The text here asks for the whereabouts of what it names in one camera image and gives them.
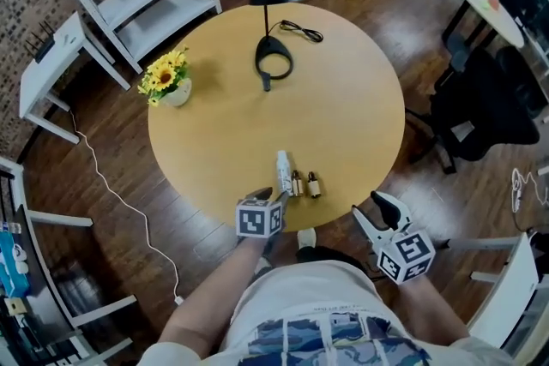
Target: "shoe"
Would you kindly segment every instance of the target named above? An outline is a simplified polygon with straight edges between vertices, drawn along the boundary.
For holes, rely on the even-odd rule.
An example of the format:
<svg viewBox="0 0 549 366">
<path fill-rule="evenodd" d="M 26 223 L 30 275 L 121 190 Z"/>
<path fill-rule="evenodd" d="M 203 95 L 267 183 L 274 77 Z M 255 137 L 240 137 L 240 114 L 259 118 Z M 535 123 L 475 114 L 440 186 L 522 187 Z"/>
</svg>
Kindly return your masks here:
<svg viewBox="0 0 549 366">
<path fill-rule="evenodd" d="M 313 228 L 298 232 L 298 246 L 300 249 L 303 247 L 315 247 L 316 245 L 317 233 Z"/>
</svg>

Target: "white shirt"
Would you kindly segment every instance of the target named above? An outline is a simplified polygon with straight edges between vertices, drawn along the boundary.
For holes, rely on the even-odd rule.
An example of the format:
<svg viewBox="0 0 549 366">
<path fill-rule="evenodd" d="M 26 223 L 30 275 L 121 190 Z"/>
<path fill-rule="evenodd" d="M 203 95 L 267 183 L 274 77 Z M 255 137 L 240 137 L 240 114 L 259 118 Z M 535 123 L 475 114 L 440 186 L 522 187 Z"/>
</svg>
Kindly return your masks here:
<svg viewBox="0 0 549 366">
<path fill-rule="evenodd" d="M 510 357 L 468 338 L 452 346 L 412 339 L 372 282 L 344 262 L 277 268 L 238 302 L 220 352 L 201 361 L 186 346 L 158 343 L 139 366 L 511 365 Z"/>
</svg>

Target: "white bottle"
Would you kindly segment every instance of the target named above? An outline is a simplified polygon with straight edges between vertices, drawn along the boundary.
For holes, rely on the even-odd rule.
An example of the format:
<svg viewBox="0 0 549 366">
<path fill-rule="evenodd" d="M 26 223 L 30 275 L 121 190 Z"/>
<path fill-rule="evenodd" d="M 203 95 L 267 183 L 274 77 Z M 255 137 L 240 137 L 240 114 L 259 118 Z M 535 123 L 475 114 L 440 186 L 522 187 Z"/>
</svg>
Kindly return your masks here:
<svg viewBox="0 0 549 366">
<path fill-rule="evenodd" d="M 276 171 L 278 174 L 278 186 L 282 192 L 286 191 L 289 195 L 293 195 L 292 191 L 292 172 L 290 170 L 290 161 L 286 151 L 279 151 L 276 160 Z"/>
</svg>

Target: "lamp base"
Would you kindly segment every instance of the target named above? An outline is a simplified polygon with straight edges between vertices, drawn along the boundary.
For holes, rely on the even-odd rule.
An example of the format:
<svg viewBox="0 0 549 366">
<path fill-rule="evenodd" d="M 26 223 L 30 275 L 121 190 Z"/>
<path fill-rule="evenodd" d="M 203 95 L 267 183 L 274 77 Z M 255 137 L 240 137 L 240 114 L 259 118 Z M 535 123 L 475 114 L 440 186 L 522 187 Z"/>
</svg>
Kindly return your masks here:
<svg viewBox="0 0 549 366">
<path fill-rule="evenodd" d="M 269 72 L 261 70 L 259 63 L 269 55 L 281 55 L 290 63 L 290 67 L 285 74 L 271 75 Z M 263 81 L 263 90 L 268 92 L 271 89 L 271 80 L 282 80 L 289 76 L 293 71 L 293 58 L 290 51 L 275 37 L 267 35 L 259 40 L 256 49 L 256 69 Z"/>
</svg>

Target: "black pants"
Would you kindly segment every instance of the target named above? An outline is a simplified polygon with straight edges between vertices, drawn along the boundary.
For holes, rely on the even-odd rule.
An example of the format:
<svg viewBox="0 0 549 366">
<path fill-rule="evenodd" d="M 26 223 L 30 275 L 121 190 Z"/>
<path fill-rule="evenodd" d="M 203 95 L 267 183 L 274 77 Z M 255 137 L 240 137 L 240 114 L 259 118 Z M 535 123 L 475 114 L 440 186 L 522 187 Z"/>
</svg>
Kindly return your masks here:
<svg viewBox="0 0 549 366">
<path fill-rule="evenodd" d="M 345 255 L 339 250 L 330 249 L 328 247 L 318 246 L 318 247 L 303 247 L 299 249 L 295 254 L 298 262 L 313 262 L 313 261 L 341 261 L 351 264 L 352 266 L 362 270 L 366 275 L 368 273 L 362 267 L 362 264 L 352 256 Z"/>
</svg>

